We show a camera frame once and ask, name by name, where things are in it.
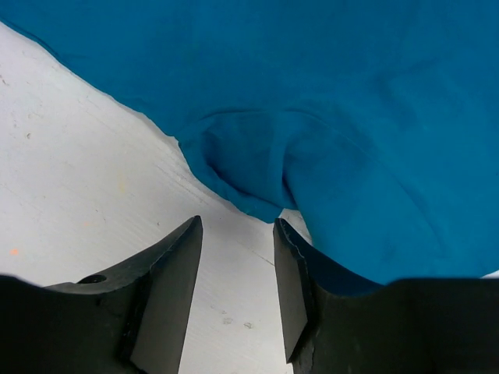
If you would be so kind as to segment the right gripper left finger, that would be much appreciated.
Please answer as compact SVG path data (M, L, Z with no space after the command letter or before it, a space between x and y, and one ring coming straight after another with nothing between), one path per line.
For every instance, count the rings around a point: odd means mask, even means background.
M76 283L2 276L2 372L178 372L202 240L202 221L192 217Z

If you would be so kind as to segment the blue t shirt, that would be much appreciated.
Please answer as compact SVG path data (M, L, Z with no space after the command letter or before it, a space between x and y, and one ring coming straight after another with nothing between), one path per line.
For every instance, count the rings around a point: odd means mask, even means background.
M498 268L495 1L4 1L1 20L363 277Z

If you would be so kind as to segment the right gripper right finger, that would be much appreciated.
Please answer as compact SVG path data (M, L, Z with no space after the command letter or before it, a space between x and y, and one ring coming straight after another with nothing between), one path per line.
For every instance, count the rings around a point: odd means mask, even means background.
M386 286L274 223L285 358L296 373L495 373L498 281L410 278Z

